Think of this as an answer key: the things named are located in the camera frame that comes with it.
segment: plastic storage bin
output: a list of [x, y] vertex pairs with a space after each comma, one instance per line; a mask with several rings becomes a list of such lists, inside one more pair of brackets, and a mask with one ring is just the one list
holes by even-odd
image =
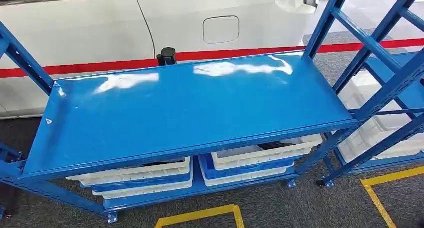
[[264, 150], [257, 145], [212, 152], [216, 170], [230, 169], [258, 164], [310, 153], [311, 149], [323, 142], [320, 134], [282, 140], [282, 143], [294, 145]]
[[167, 164], [111, 169], [95, 173], [66, 177], [78, 180], [83, 185], [96, 185], [128, 180], [148, 179], [161, 176], [187, 174], [190, 172], [190, 157], [169, 160]]
[[[360, 71], [339, 93], [339, 98], [348, 109], [360, 108], [381, 85], [368, 71]], [[391, 101], [382, 110], [399, 110]], [[410, 122], [406, 114], [377, 115], [368, 120], [357, 131], [339, 144], [343, 159], [350, 162], [393, 132]], [[374, 159], [414, 155], [424, 148], [424, 134], [417, 134], [374, 157]]]
[[162, 191], [189, 188], [193, 184], [193, 162], [187, 174], [150, 178], [141, 181], [127, 181], [92, 187], [93, 195], [101, 195], [104, 199], [113, 199], [133, 195], [150, 194]]
[[294, 158], [289, 158], [240, 168], [216, 170], [210, 154], [199, 155], [198, 159], [206, 186], [282, 174], [286, 172], [287, 168], [294, 165]]

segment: yellow floor marking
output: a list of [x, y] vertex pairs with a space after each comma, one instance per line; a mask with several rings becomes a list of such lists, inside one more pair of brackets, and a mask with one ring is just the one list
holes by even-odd
[[235, 218], [235, 223], [237, 225], [237, 228], [245, 228], [245, 225], [243, 224], [242, 213], [240, 212], [240, 208], [238, 205], [235, 205], [235, 204], [228, 204], [228, 205], [224, 205], [220, 207], [198, 210], [198, 211], [194, 211], [190, 213], [159, 218], [154, 228], [161, 228], [162, 226], [165, 226], [165, 225], [176, 224], [176, 223], [181, 223], [184, 221], [195, 220], [195, 219], [200, 219], [200, 218], [205, 218], [209, 216], [225, 214], [230, 212], [234, 213], [234, 218]]
[[395, 172], [392, 174], [385, 174], [381, 176], [377, 176], [370, 179], [361, 179], [360, 182], [362, 183], [363, 187], [365, 188], [368, 195], [371, 197], [371, 200], [374, 202], [374, 205], [377, 207], [378, 211], [380, 212], [381, 216], [385, 220], [387, 226], [389, 228], [396, 228], [395, 223], [390, 218], [389, 214], [387, 213], [386, 209], [383, 207], [383, 204], [380, 202], [379, 198], [377, 197], [376, 193], [374, 192], [372, 185], [376, 184], [382, 184], [393, 180], [403, 179], [407, 177], [411, 177], [414, 175], [424, 174], [424, 166], [408, 169], [400, 172]]

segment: white plastic crate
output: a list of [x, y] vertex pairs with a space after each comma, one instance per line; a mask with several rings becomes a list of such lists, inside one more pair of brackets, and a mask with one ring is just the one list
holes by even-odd
[[268, 150], [263, 150], [257, 145], [252, 145], [213, 152], [211, 155], [215, 169], [223, 170], [308, 154], [312, 147], [321, 144], [322, 141], [320, 134], [314, 134], [281, 141], [282, 143], [292, 143], [295, 145]]
[[[368, 71], [360, 71], [339, 93], [339, 98], [348, 109], [361, 107], [381, 85]], [[401, 107], [391, 101], [382, 110], [399, 110]], [[377, 115], [368, 120], [357, 131], [339, 145], [339, 150], [346, 162], [352, 161], [366, 150], [401, 128], [410, 118], [406, 114]], [[424, 134], [417, 134], [404, 140], [374, 157], [391, 158], [417, 154], [424, 148]]]
[[78, 180], [83, 185], [95, 185], [136, 179], [155, 178], [177, 174], [187, 174], [188, 172], [190, 172], [190, 156], [182, 159], [175, 159], [169, 161], [171, 163], [111, 169], [95, 173], [69, 176], [66, 177], [66, 179]]
[[226, 176], [226, 177], [216, 178], [216, 179], [206, 179], [203, 167], [200, 166], [200, 169], [201, 169], [201, 174], [203, 176], [204, 184], [206, 186], [213, 186], [213, 185], [226, 184], [226, 183], [237, 182], [242, 180], [255, 179], [255, 178], [260, 178], [260, 177], [265, 177], [265, 176], [270, 176], [275, 174], [282, 174], [282, 173], [285, 173], [287, 168], [292, 167], [294, 164], [295, 163], [293, 162], [289, 166], [284, 166], [284, 167], [279, 167], [274, 169], [264, 169], [260, 171]]
[[133, 195], [142, 195], [142, 194], [150, 194], [162, 191], [176, 190], [176, 189], [184, 189], [190, 188], [193, 185], [193, 162], [190, 169], [190, 179], [188, 181], [183, 182], [175, 182], [175, 183], [167, 183], [167, 184], [157, 184], [157, 185], [148, 185], [127, 189], [117, 189], [117, 190], [109, 190], [103, 192], [95, 192], [93, 191], [93, 195], [101, 195], [104, 199], [114, 199], [121, 197], [128, 197]]

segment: blue metal shelving unit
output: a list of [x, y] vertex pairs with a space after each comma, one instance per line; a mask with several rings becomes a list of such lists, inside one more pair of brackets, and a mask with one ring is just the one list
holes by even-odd
[[[0, 23], [0, 54], [6, 53], [49, 95], [28, 158], [0, 161], [0, 181], [80, 207], [105, 217], [108, 222], [117, 220], [119, 210], [186, 196], [284, 179], [293, 187], [298, 176], [334, 150], [424, 72], [421, 65], [424, 50], [402, 67], [378, 44], [387, 29], [394, 25], [396, 12], [391, 10], [369, 37], [340, 10], [343, 2], [329, 0], [304, 52], [58, 80], [53, 80]], [[402, 8], [407, 8], [411, 0], [400, 0], [396, 5], [399, 2]], [[336, 92], [313, 63], [335, 18], [366, 47], [348, 66], [334, 87]], [[337, 90], [368, 57], [368, 49], [395, 74], [363, 107], [352, 112], [338, 99]], [[424, 115], [414, 118], [391, 140], [400, 140], [416, 132], [423, 119]], [[55, 178], [333, 130], [337, 132], [296, 168], [253, 180], [205, 186], [194, 157], [191, 188], [106, 199], [103, 204], [49, 182]]]
[[[326, 133], [326, 137], [330, 142], [325, 142], [323, 146], [320, 147], [317, 152], [318, 156], [322, 156], [323, 153], [334, 150], [340, 165], [339, 169], [335, 169], [329, 158], [324, 154], [324, 162], [330, 174], [317, 183], [327, 186], [332, 185], [334, 179], [346, 173], [362, 172], [409, 162], [424, 161], [422, 152], [416, 155], [371, 160], [374, 156], [398, 142], [424, 131], [424, 117], [422, 115], [422, 111], [424, 111], [424, 87], [419, 81], [424, 68], [424, 49], [419, 52], [390, 55], [377, 43], [389, 33], [400, 18], [405, 18], [424, 32], [424, 21], [408, 10], [414, 0], [397, 0], [370, 37], [340, 11], [340, 7], [337, 6], [337, 4], [343, 3], [343, 1], [344, 0], [335, 0], [334, 7], [327, 7], [327, 17], [323, 15], [321, 19], [327, 19], [326, 22], [323, 22], [328, 24], [328, 22], [332, 22], [332, 20], [336, 18], [364, 43], [364, 47], [357, 53], [347, 69], [337, 80], [333, 87], [334, 90], [338, 93], [354, 74], [362, 67], [365, 67], [382, 85], [382, 88], [360, 109], [350, 110], [353, 117], [358, 119], [359, 124], [362, 125], [370, 117], [376, 114], [390, 115], [395, 113], [406, 113], [412, 121], [349, 163], [343, 160], [338, 147], [335, 147], [333, 144], [326, 146], [326, 143], [331, 143], [331, 140], [340, 137], [344, 139], [346, 136], [352, 134], [352, 130], [338, 131], [339, 134], [335, 134], [335, 137]], [[371, 53], [374, 53], [376, 57], [369, 58]], [[378, 112], [392, 99], [402, 107], [402, 110]]]

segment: gray carpet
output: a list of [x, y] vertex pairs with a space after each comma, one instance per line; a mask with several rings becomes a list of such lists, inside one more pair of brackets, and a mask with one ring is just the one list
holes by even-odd
[[[347, 32], [330, 33], [326, 43], [355, 42]], [[355, 52], [318, 54], [315, 63], [330, 83], [346, 67]], [[39, 119], [0, 121], [0, 140], [19, 150], [27, 150], [35, 135]], [[240, 206], [246, 227], [386, 227], [359, 179], [370, 178], [406, 168], [409, 164], [374, 172], [347, 175], [333, 188], [319, 188], [314, 181], [327, 172], [317, 164], [288, 189], [284, 181], [249, 186], [208, 195], [131, 209], [119, 213], [118, 222], [108, 225], [95, 215], [34, 196], [26, 192], [17, 195], [16, 213], [0, 221], [2, 227], [154, 227], [158, 218], [169, 215], [235, 203]], [[376, 186], [377, 195], [398, 227], [417, 227], [422, 216], [422, 176]], [[59, 180], [61, 186], [83, 193], [76, 183]], [[167, 227], [235, 227], [231, 214], [188, 221]]]

